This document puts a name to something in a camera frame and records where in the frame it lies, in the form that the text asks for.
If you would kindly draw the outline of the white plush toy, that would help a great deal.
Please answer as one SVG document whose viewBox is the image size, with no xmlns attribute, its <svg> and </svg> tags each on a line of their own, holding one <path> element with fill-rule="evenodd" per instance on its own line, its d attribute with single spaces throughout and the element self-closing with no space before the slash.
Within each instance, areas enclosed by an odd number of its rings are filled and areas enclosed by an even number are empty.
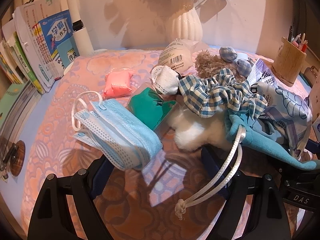
<svg viewBox="0 0 320 240">
<path fill-rule="evenodd" d="M 184 151 L 194 151 L 204 145 L 213 145 L 224 151 L 232 148 L 226 139 L 225 110 L 218 110 L 210 118 L 201 118 L 188 107 L 181 107 L 169 118 L 175 131 L 174 141 Z"/>
</svg>

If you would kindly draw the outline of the blue plaid scrunchie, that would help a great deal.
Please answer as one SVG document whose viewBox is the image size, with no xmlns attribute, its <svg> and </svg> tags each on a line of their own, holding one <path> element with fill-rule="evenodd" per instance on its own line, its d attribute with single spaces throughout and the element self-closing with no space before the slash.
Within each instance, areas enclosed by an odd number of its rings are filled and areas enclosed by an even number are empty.
<svg viewBox="0 0 320 240">
<path fill-rule="evenodd" d="M 266 99 L 252 92 L 247 80 L 238 82 L 227 68 L 211 78 L 187 75 L 179 79 L 178 88 L 186 107 L 201 118 L 210 118 L 225 108 L 257 119 L 267 108 Z"/>
</svg>

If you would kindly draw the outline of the green cloth pack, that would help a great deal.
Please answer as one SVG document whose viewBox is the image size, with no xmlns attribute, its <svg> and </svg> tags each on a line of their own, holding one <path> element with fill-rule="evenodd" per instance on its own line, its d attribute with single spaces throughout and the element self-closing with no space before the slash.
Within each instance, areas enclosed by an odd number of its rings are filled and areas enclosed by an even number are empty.
<svg viewBox="0 0 320 240">
<path fill-rule="evenodd" d="M 175 100 L 165 101 L 152 88 L 146 87 L 130 98 L 127 109 L 155 131 L 176 104 Z"/>
</svg>

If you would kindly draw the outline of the blue plaid hair bow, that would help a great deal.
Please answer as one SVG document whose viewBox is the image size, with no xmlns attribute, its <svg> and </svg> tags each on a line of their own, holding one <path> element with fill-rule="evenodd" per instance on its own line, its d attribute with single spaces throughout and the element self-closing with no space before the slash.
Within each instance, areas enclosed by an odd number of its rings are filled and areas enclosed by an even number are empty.
<svg viewBox="0 0 320 240">
<path fill-rule="evenodd" d="M 219 55 L 223 61 L 232 63 L 235 66 L 236 72 L 247 78 L 252 71 L 252 64 L 249 57 L 245 53 L 237 53 L 232 47 L 221 47 Z"/>
</svg>

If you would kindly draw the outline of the pink clay bag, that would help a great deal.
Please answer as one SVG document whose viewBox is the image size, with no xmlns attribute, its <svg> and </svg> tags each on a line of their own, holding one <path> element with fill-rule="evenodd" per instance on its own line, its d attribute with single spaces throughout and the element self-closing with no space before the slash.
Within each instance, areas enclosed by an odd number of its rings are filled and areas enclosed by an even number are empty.
<svg viewBox="0 0 320 240">
<path fill-rule="evenodd" d="M 129 68 L 113 68 L 105 75 L 105 88 L 103 97 L 105 99 L 119 98 L 130 95 L 132 89 L 130 85 L 134 71 Z"/>
</svg>

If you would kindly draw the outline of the brown fuzzy scrunchie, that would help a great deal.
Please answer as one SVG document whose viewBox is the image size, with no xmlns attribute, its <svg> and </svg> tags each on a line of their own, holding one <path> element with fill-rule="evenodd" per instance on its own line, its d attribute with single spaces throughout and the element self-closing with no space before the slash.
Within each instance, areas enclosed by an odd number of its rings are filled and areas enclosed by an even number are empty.
<svg viewBox="0 0 320 240">
<path fill-rule="evenodd" d="M 200 78 L 210 78 L 216 75 L 222 68 L 229 69 L 238 82 L 245 81 L 245 77 L 236 70 L 234 63 L 223 61 L 220 56 L 212 55 L 209 51 L 201 51 L 195 59 L 195 69 Z"/>
</svg>

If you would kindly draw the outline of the white lace sock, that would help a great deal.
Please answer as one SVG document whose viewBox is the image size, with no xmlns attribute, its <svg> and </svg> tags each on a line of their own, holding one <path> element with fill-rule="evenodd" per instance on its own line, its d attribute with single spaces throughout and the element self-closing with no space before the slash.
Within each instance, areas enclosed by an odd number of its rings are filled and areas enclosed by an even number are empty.
<svg viewBox="0 0 320 240">
<path fill-rule="evenodd" d="M 155 89 L 163 95 L 175 95 L 178 91 L 179 74 L 168 66 L 155 66 L 151 80 Z"/>
</svg>

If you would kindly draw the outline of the makeup sponge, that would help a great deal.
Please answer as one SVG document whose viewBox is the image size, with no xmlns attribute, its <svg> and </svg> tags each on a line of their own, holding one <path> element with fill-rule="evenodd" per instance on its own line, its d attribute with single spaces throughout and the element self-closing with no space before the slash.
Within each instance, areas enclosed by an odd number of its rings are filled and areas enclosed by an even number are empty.
<svg viewBox="0 0 320 240">
<path fill-rule="evenodd" d="M 168 66 L 179 74 L 193 66 L 189 40 L 175 39 L 160 54 L 159 66 Z"/>
</svg>

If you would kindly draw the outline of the blue plush toy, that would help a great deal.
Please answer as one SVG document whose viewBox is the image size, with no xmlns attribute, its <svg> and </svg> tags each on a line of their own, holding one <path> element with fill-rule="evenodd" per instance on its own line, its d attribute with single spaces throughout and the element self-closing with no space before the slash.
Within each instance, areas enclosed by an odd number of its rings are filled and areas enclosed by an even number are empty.
<svg viewBox="0 0 320 240">
<path fill-rule="evenodd" d="M 251 129 L 249 124 L 243 120 L 242 116 L 226 112 L 225 129 L 226 139 L 229 142 L 233 142 L 235 140 L 239 126 L 243 126 L 246 130 L 245 138 L 242 141 L 242 144 L 244 146 L 264 153 L 300 170 L 319 170 L 319 160 L 310 160 L 305 162 L 298 161 L 293 156 L 291 156 L 280 144 Z"/>
</svg>

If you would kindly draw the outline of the purple tissue pack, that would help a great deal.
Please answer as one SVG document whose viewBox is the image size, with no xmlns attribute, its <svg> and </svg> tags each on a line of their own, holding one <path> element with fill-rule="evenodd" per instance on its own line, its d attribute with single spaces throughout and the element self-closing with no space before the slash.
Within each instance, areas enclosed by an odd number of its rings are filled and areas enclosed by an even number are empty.
<svg viewBox="0 0 320 240">
<path fill-rule="evenodd" d="M 263 59 L 258 59 L 255 64 L 253 64 L 247 81 L 250 86 L 250 91 L 254 94 L 274 93 L 278 88 L 274 74 Z"/>
</svg>

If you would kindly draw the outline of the round wooden stand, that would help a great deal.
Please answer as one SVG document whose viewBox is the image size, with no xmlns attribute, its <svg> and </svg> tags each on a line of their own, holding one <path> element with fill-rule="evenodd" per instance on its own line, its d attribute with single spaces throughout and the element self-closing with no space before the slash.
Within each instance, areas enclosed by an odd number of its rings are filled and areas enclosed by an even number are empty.
<svg viewBox="0 0 320 240">
<path fill-rule="evenodd" d="M 13 176 L 18 176 L 22 170 L 25 159 L 25 143 L 19 140 L 13 145 L 13 153 L 10 159 L 10 172 Z"/>
</svg>

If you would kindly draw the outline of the pink floral towel mat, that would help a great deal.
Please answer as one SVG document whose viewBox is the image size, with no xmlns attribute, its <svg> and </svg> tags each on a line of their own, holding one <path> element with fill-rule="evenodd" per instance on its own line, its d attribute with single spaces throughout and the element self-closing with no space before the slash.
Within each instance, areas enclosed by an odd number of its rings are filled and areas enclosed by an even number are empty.
<svg viewBox="0 0 320 240">
<path fill-rule="evenodd" d="M 285 203 L 319 206 L 317 159 L 296 152 L 311 111 L 222 67 L 187 75 L 158 53 L 77 58 L 32 146 L 28 239 L 290 239 Z"/>
</svg>

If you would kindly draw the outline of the stack of flat books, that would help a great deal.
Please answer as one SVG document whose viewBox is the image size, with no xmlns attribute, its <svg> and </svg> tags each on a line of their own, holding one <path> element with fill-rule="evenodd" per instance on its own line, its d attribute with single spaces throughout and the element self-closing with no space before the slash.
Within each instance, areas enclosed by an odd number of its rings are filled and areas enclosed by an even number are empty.
<svg viewBox="0 0 320 240">
<path fill-rule="evenodd" d="M 30 81 L 11 84 L 1 98 L 1 148 L 9 148 L 19 138 L 40 98 Z"/>
</svg>

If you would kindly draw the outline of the wooden pen holder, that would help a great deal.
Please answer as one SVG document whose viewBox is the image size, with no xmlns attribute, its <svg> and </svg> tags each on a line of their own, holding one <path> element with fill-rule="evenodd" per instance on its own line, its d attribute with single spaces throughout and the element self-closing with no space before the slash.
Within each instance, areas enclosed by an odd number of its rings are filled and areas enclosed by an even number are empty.
<svg viewBox="0 0 320 240">
<path fill-rule="evenodd" d="M 292 87 L 302 70 L 306 53 L 301 51 L 285 37 L 281 38 L 282 45 L 277 57 L 272 63 L 272 73 L 288 87 Z"/>
</svg>

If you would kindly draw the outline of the row of upright books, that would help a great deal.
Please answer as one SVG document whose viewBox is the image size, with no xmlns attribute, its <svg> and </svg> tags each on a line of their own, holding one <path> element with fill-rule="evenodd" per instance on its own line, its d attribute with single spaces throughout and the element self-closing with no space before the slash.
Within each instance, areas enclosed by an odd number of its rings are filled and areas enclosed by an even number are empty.
<svg viewBox="0 0 320 240">
<path fill-rule="evenodd" d="M 23 52 L 44 93 L 63 76 L 57 50 L 49 51 L 40 21 L 61 11 L 60 0 L 37 0 L 17 7 L 12 16 Z"/>
</svg>

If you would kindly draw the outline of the white desk lamp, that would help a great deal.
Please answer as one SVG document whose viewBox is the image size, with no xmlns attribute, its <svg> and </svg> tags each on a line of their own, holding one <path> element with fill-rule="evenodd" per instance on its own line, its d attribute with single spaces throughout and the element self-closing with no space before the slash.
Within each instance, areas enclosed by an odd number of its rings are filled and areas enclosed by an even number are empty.
<svg viewBox="0 0 320 240">
<path fill-rule="evenodd" d="M 93 49 L 88 31 L 81 20 L 76 0 L 67 0 L 67 4 L 72 20 L 73 37 L 80 56 L 93 56 L 105 52 L 106 49 Z"/>
</svg>

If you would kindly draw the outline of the white ribbed vase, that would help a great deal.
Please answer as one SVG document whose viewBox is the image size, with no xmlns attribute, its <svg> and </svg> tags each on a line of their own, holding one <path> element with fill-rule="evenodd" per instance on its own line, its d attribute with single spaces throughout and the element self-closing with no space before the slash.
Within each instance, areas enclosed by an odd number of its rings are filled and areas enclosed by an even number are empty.
<svg viewBox="0 0 320 240">
<path fill-rule="evenodd" d="M 202 24 L 194 6 L 195 0 L 170 0 L 170 16 L 166 23 L 168 41 L 177 38 L 201 41 Z"/>
</svg>

